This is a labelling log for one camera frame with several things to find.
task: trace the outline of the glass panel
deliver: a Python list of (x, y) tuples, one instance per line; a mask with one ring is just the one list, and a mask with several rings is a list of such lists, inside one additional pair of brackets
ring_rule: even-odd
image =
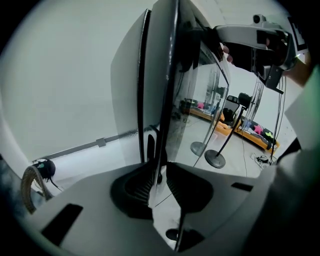
[(166, 152), (168, 161), (194, 166), (220, 117), (228, 83), (214, 55), (200, 45), (198, 63), (176, 68)]

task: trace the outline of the black chair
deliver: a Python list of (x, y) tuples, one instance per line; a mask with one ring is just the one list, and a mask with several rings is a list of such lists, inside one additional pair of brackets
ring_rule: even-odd
[(232, 125), (236, 111), (239, 108), (238, 98), (235, 96), (229, 95), (226, 98), (225, 105), (223, 108), (223, 115), (224, 115), (224, 121), (221, 121), (223, 124), (226, 124), (228, 126)]

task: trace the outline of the round stand base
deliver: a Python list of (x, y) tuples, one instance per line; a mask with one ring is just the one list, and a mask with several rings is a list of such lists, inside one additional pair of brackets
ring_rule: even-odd
[(204, 153), (205, 160), (209, 163), (209, 165), (213, 166), (214, 168), (221, 169), (226, 165), (226, 160), (222, 154), (218, 154), (218, 151), (215, 150), (207, 150)]
[(202, 151), (205, 148), (205, 144), (200, 141), (195, 141), (191, 143), (190, 149), (191, 151), (198, 157), (200, 157)]

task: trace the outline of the pink star pillow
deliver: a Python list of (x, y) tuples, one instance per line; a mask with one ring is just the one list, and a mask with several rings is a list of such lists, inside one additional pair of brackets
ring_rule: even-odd
[(205, 107), (205, 104), (203, 102), (198, 103), (198, 109), (203, 109)]
[(261, 132), (264, 130), (264, 129), (261, 128), (260, 125), (254, 125), (253, 127), (254, 127), (254, 132), (259, 134), (259, 135), (261, 135)]

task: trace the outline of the finger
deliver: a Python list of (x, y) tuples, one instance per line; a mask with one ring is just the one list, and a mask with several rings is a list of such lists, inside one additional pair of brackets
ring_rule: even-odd
[(225, 45), (223, 46), (223, 51), (226, 53), (226, 54), (229, 54), (229, 48), (226, 47)]
[(226, 57), (226, 61), (232, 63), (234, 61), (234, 58), (232, 58), (231, 55), (228, 55), (228, 57)]

